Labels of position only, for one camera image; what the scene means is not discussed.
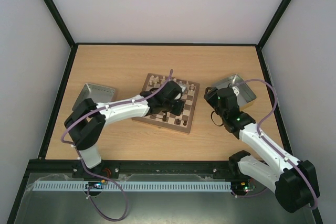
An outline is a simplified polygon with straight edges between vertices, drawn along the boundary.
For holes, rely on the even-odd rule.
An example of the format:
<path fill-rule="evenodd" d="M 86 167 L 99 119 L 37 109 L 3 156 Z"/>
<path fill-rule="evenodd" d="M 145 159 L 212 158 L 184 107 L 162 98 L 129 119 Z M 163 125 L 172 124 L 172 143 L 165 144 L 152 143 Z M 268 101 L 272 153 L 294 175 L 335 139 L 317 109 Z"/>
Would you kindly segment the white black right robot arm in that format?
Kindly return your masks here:
<path fill-rule="evenodd" d="M 237 139 L 249 145 L 261 158 L 258 161 L 247 151 L 229 158 L 229 172 L 239 178 L 247 175 L 275 194 L 287 212 L 311 205 L 317 207 L 320 196 L 316 169 L 310 161 L 301 161 L 286 152 L 265 134 L 256 121 L 240 110 L 231 87 L 206 88 L 204 99 L 222 119 L 222 126 Z"/>

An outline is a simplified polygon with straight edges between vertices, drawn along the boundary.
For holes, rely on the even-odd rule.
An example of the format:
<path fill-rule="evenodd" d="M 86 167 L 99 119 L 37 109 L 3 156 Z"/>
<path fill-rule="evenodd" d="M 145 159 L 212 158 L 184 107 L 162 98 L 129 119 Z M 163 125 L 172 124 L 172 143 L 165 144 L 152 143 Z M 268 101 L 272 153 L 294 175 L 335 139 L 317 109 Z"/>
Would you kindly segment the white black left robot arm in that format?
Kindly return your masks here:
<path fill-rule="evenodd" d="M 103 128 L 115 122 L 149 115 L 172 113 L 180 115 L 184 108 L 182 96 L 186 86 L 174 81 L 166 81 L 158 88 L 143 91 L 125 100 L 95 103 L 93 99 L 83 100 L 64 122 L 65 132 L 61 141 L 66 143 L 68 134 L 86 168 L 92 169 L 101 162 L 97 141 Z"/>

